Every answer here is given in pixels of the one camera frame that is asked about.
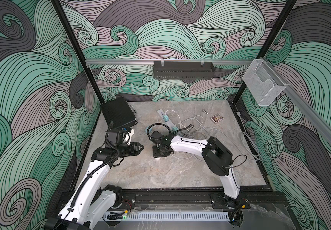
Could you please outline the small teal usb charger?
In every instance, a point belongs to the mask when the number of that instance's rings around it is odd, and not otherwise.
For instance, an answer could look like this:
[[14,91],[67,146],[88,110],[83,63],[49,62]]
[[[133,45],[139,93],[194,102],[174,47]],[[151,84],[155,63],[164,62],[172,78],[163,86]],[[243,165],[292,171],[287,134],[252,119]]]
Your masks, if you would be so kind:
[[164,119],[165,122],[168,122],[168,121],[169,121],[169,117],[168,117],[168,115],[167,115],[167,114],[164,114],[164,115],[163,115],[163,119]]

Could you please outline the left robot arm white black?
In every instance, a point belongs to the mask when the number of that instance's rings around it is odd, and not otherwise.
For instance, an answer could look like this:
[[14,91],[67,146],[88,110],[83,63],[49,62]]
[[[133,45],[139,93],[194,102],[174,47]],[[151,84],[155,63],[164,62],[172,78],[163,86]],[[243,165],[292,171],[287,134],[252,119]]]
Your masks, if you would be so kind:
[[61,209],[57,217],[48,218],[46,230],[92,230],[104,218],[110,208],[122,205],[122,189],[107,185],[99,197],[95,197],[100,184],[117,160],[138,156],[144,146],[132,142],[134,129],[123,127],[114,129],[109,124],[102,147],[96,149],[91,157],[88,170],[74,194]]

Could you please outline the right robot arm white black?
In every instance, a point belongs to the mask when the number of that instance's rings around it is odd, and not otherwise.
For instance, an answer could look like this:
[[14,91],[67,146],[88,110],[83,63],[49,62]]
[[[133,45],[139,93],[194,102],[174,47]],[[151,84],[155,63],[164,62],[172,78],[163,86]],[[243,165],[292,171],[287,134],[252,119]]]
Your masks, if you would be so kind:
[[224,195],[236,200],[240,194],[240,186],[233,174],[235,166],[231,151],[216,137],[196,140],[180,136],[182,131],[189,131],[193,125],[172,131],[167,125],[154,123],[147,127],[146,135],[153,145],[153,157],[168,157],[175,152],[184,152],[202,157],[209,170],[220,177]]

